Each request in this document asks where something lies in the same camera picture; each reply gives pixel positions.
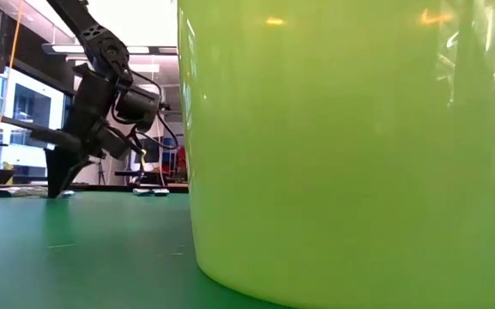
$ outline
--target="ceiling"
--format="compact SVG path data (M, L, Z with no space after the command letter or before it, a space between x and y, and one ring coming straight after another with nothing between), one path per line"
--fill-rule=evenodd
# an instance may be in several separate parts
M108 0L88 1L88 10L94 19L126 45L177 45L176 0L127 0L127 5ZM0 9L16 19L20 3L21 0L0 0ZM21 24L49 43L75 42L73 33L46 0L24 0ZM166 101L173 110L180 110L177 56L131 56L130 64L158 64L159 72L143 74L165 89ZM136 82L148 83L140 78ZM173 121L179 121L177 117L173 116Z

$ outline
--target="glass wall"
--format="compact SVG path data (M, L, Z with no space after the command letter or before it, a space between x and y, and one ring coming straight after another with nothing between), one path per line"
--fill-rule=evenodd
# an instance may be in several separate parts
M7 97L3 103L5 87ZM64 93L30 76L9 68L0 75L0 113L20 121L60 129L64 104L69 100ZM46 143L30 137L30 132L11 124L0 123L0 141L8 147L0 148L0 168L7 162L14 166L16 176L44 178L46 176Z

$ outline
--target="lime green container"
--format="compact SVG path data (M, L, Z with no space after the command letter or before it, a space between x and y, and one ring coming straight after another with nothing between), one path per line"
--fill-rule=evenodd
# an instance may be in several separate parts
M197 260L305 308L495 309L495 1L179 0Z

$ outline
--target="desk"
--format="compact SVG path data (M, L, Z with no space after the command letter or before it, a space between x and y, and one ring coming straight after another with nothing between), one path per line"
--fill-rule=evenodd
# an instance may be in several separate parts
M0 308L276 309L196 265L187 194L0 199Z

